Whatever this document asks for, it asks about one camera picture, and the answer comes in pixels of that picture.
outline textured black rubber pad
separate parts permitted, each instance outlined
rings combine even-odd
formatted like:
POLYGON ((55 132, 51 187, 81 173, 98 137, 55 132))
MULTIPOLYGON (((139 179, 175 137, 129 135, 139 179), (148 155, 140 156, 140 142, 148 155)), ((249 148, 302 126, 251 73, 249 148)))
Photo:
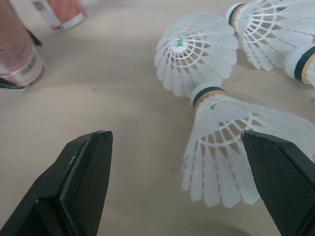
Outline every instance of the textured black rubber pad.
POLYGON ((315 236, 315 165, 293 143, 245 131, 252 174, 283 236, 315 236))

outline shuttlecock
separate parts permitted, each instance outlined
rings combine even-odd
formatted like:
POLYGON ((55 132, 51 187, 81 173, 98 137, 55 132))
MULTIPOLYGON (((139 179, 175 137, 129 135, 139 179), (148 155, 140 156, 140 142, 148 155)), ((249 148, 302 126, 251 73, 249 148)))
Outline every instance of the shuttlecock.
POLYGON ((231 208, 243 199, 259 199, 246 151, 243 130, 253 130, 294 142, 310 159, 315 153, 315 127, 296 115, 227 96, 218 85, 205 82, 191 95, 196 109, 193 130, 184 154, 182 189, 208 207, 231 208))
POLYGON ((314 0, 254 0, 233 5, 226 20, 240 37, 249 62, 257 69, 283 68, 295 47, 312 43, 314 0))
POLYGON ((190 97, 204 81, 221 84, 237 62, 234 29, 221 16, 195 13, 171 26, 157 45, 155 66, 163 86, 190 97))
POLYGON ((291 51, 284 61, 288 76, 315 87, 315 44, 305 44, 291 51))

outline shuttlecock tube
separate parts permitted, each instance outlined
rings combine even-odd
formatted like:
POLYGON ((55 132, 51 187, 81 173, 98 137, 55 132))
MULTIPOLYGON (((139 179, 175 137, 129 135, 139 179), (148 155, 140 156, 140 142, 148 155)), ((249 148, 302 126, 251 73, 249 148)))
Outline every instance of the shuttlecock tube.
POLYGON ((86 17, 79 0, 32 0, 32 2, 55 32, 69 30, 86 17))
POLYGON ((315 44, 305 44, 290 52, 284 69, 291 78, 315 87, 315 44))
POLYGON ((39 47, 8 0, 0 1, 0 78, 25 89, 46 69, 39 47))

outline shuttlecock canister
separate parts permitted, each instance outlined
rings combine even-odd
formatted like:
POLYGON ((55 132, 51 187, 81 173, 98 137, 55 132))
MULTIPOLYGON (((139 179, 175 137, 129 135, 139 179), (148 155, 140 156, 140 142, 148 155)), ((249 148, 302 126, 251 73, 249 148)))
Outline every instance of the shuttlecock canister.
POLYGON ((187 15, 157 45, 155 66, 165 89, 190 97, 204 81, 221 84, 237 62, 234 29, 221 16, 207 12, 187 15))
POLYGON ((32 2, 55 32, 69 30, 86 17, 79 0, 32 0, 32 2))
POLYGON ((284 69, 291 78, 315 87, 315 44, 291 51, 285 57, 284 69))
POLYGON ((312 43, 315 34, 315 2, 311 0, 238 3, 225 18, 237 32, 249 62, 267 71, 283 68, 285 56, 312 43))
POLYGON ((191 95, 195 121, 183 157, 182 189, 208 207, 231 208, 259 194, 241 140, 243 130, 275 135, 295 143, 310 159, 315 126, 296 115, 231 98, 215 83, 198 85, 191 95))
POLYGON ((8 0, 0 1, 0 78, 12 89, 34 84, 46 69, 40 48, 8 0))

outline green band on shuttlecock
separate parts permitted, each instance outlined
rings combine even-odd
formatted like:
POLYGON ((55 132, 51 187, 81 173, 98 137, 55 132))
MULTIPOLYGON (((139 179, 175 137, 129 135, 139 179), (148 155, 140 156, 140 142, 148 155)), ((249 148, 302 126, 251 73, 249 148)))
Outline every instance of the green band on shuttlecock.
POLYGON ((233 19, 233 15, 234 15, 235 11, 236 11, 238 8, 240 8, 240 6, 242 6, 242 5, 244 5, 244 3, 241 3, 241 4, 237 5, 237 6, 231 11, 231 14, 230 14, 230 16, 229 16, 229 18, 228 18, 228 24, 229 24, 230 26, 233 26, 233 25, 232 25, 232 19, 233 19))
POLYGON ((194 98, 193 102, 192 102, 192 106, 195 107, 196 103, 198 102, 198 100, 203 96, 205 95, 206 93, 208 92, 212 92, 212 91, 223 91, 225 92, 224 89, 222 89, 221 87, 208 87, 208 88, 205 88, 203 89, 202 91, 200 91, 196 97, 194 98))
POLYGON ((306 51, 296 64, 294 71, 294 78, 298 81, 302 81, 302 72, 307 61, 315 54, 315 46, 306 51))

